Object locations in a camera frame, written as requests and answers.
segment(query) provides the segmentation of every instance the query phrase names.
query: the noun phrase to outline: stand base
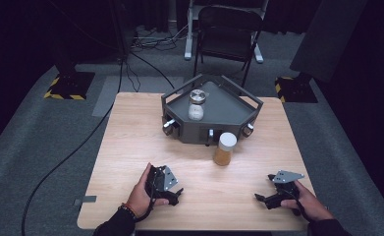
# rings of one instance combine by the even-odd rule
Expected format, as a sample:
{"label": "stand base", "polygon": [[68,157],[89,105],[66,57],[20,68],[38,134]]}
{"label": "stand base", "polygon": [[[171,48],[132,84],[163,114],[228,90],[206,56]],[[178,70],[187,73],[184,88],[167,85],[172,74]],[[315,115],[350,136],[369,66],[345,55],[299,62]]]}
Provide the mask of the stand base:
{"label": "stand base", "polygon": [[93,72],[76,72],[71,77],[63,77],[59,74],[44,98],[86,100],[86,94],[93,77]]}
{"label": "stand base", "polygon": [[297,79],[278,77],[275,79],[275,89],[282,102],[317,103],[317,98],[310,85],[301,83]]}

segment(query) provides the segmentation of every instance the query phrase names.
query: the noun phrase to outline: salt shaker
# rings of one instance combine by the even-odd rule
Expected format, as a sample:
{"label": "salt shaker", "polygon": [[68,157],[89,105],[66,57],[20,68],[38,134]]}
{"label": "salt shaker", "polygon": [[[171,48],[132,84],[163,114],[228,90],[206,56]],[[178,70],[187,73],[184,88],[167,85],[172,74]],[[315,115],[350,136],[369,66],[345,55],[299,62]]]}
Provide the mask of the salt shaker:
{"label": "salt shaker", "polygon": [[205,101],[206,93],[203,90],[194,89],[191,91],[189,102],[189,118],[191,120],[199,121],[203,119]]}
{"label": "salt shaker", "polygon": [[223,133],[219,138],[219,145],[213,156],[218,165],[228,165],[231,162],[232,150],[237,144],[237,137],[232,133]]}

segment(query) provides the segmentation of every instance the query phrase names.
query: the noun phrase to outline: hand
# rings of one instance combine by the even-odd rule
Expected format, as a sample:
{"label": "hand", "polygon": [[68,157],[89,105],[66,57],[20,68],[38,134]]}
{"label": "hand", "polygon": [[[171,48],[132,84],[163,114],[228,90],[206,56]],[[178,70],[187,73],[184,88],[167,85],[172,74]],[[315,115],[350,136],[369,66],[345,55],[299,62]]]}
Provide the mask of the hand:
{"label": "hand", "polygon": [[[140,176],[138,183],[134,186],[133,190],[131,191],[130,197],[127,201],[127,205],[137,215],[137,217],[145,215],[146,211],[148,210],[150,197],[145,191],[145,182],[150,169],[151,164],[148,163],[142,175]],[[154,205],[156,207],[168,205],[168,200],[157,199]]]}
{"label": "hand", "polygon": [[[299,201],[304,207],[305,214],[314,221],[335,218],[332,213],[311,193],[309,189],[303,186],[298,180],[295,181],[299,189]],[[281,207],[298,208],[296,200],[283,200]]]}

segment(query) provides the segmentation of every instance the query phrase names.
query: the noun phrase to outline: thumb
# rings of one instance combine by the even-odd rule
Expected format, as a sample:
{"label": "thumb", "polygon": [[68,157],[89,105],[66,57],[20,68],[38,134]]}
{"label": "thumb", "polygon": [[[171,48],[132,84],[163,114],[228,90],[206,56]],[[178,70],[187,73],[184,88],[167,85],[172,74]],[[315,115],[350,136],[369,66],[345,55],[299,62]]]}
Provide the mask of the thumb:
{"label": "thumb", "polygon": [[168,205],[168,200],[166,200],[166,199],[157,199],[157,200],[155,200],[154,205],[155,205],[156,207],[158,207],[158,206]]}
{"label": "thumb", "polygon": [[298,208],[296,200],[283,200],[281,201],[281,207]]}

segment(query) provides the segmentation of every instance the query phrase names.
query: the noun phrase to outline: black chair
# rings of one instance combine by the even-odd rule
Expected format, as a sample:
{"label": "black chair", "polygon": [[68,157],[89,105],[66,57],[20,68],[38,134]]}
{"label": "black chair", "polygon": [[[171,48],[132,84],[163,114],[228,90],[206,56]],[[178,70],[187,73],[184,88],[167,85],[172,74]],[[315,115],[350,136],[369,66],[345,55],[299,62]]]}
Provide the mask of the black chair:
{"label": "black chair", "polygon": [[247,72],[253,50],[261,33],[262,18],[253,11],[228,6],[207,6],[198,14],[198,37],[195,50],[193,76],[197,70],[197,58],[203,55],[244,62],[241,84],[247,80]]}

